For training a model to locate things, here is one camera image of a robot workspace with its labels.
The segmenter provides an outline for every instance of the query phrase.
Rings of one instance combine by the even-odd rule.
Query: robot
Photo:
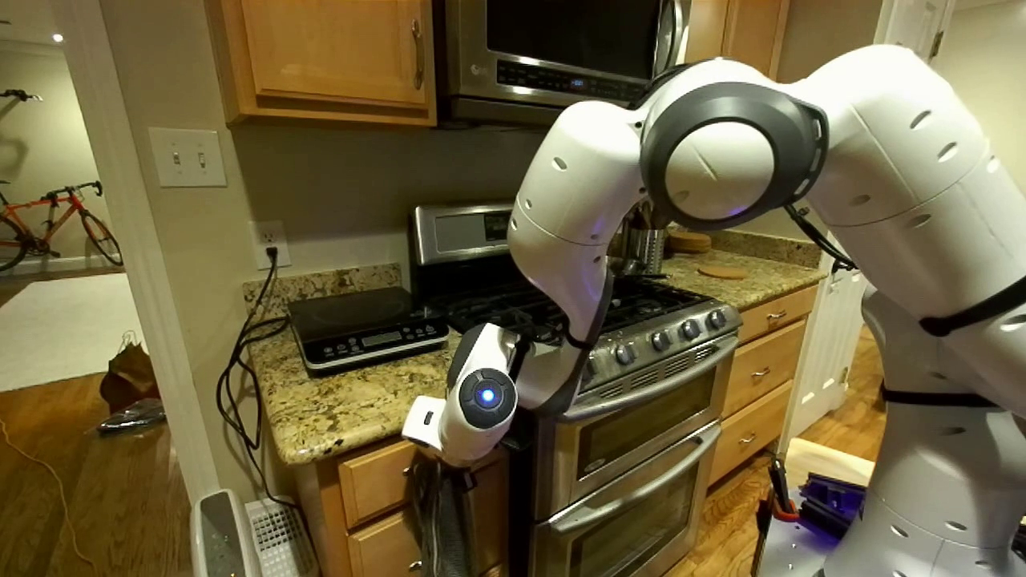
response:
[[[502,330],[481,330],[449,400],[409,407],[406,422],[433,433],[406,437],[469,464],[517,407],[575,386],[610,298],[607,247],[640,196],[691,232],[805,198],[871,283],[863,310],[884,358],[887,429],[826,577],[1026,575],[1009,550],[1026,514],[1026,196],[951,88],[899,44],[840,55],[799,84],[705,62],[637,109],[565,109],[517,192],[510,252],[567,315],[567,340],[510,375]]]

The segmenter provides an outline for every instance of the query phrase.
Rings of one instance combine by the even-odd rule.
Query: oven door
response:
[[[691,543],[719,422],[532,528],[532,575],[659,575]]]
[[[626,409],[540,428],[536,518],[547,518],[713,422],[722,414],[723,377],[729,357],[698,373],[677,375],[667,392]]]

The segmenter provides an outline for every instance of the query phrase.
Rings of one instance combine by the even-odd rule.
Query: over-the-range microwave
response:
[[[637,102],[687,51],[688,0],[439,0],[439,105],[547,124],[577,100]]]

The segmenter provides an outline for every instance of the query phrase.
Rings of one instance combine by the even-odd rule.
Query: hardwood floor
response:
[[[0,396],[2,577],[191,575],[168,428],[100,437],[104,416],[100,375]]]
[[[878,403],[883,362],[878,350],[863,330],[845,400],[809,428],[803,439],[820,444],[858,459],[876,459],[884,414]],[[758,456],[705,497],[705,514],[698,539],[687,561],[681,561],[667,577],[746,577],[752,575],[758,554],[758,506],[770,492],[770,456]]]
[[[842,407],[803,439],[871,459],[883,439],[878,352],[868,334]],[[168,428],[100,437],[100,375],[0,396],[14,446],[49,463],[68,495],[68,518],[44,464],[0,444],[2,577],[176,577],[189,575],[189,499]],[[770,456],[713,488],[698,543],[669,577],[746,577],[758,550],[758,505],[770,492]]]

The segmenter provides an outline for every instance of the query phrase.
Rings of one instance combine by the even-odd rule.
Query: stove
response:
[[[521,343],[561,347],[567,318],[532,288],[510,249],[510,204],[415,207],[417,300],[464,334],[501,323]],[[613,283],[599,343],[589,350],[577,392],[561,416],[594,416],[665,392],[669,375],[687,375],[734,347],[738,310],[652,276]]]
[[[415,207],[409,285],[453,330],[495,322],[520,352],[545,352],[567,318],[520,276],[510,212]],[[506,437],[510,575],[665,575],[688,549],[738,326],[715,298],[652,276],[613,283],[575,383],[520,409]]]

